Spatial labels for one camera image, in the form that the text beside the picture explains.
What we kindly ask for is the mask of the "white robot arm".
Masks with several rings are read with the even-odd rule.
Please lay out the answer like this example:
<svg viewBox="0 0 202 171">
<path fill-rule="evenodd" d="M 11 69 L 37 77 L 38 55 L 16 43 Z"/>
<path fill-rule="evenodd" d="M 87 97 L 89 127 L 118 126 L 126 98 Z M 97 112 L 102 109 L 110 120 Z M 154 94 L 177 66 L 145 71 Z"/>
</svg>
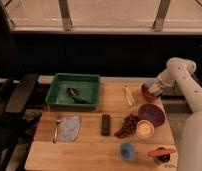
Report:
<svg viewBox="0 0 202 171">
<path fill-rule="evenodd" d="M 195 71 L 194 61 L 173 57 L 156 79 L 161 87 L 176 82 L 192 111 L 182 130 L 177 171 L 202 171 L 202 87 L 192 78 Z"/>
</svg>

